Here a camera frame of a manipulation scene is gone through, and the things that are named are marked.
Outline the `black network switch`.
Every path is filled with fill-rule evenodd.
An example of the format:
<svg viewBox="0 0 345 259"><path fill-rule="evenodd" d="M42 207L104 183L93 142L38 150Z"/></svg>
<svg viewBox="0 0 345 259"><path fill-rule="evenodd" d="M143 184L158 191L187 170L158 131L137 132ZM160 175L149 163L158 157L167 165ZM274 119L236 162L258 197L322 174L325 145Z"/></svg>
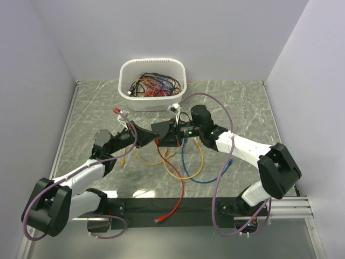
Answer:
<svg viewBox="0 0 345 259"><path fill-rule="evenodd" d="M153 132L159 134L158 139L160 139L161 137L165 136L165 135L163 135L162 125L163 125L163 121L162 121L162 122L157 122L157 123L151 124L151 130L152 130Z"/></svg>

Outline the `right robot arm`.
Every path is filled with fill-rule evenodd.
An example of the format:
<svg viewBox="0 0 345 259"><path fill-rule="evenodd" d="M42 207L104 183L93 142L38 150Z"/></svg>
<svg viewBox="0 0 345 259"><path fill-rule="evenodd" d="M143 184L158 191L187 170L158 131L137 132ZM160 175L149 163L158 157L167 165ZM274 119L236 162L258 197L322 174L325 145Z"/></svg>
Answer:
<svg viewBox="0 0 345 259"><path fill-rule="evenodd" d="M152 124L151 129L159 134L160 147L177 147L186 138L199 137L205 147L232 154L258 169L260 181L236 197L228 207L232 215L250 215L265 200L282 199L302 176L285 145L261 144L233 134L213 122L205 105L193 106L189 121L173 118Z"/></svg>

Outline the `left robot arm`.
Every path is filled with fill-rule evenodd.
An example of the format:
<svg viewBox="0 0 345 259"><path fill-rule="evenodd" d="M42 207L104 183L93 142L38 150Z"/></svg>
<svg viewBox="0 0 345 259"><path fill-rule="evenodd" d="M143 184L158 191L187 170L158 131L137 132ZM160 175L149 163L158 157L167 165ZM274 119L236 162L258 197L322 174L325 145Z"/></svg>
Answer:
<svg viewBox="0 0 345 259"><path fill-rule="evenodd" d="M32 227L54 237L78 216L108 215L108 195L88 185L112 171L117 161L113 153L126 147L143 147L158 137L158 133L143 129L133 121L116 135L107 129L97 131L91 156L83 165L61 177L37 181L21 217L25 236L35 240L27 230Z"/></svg>

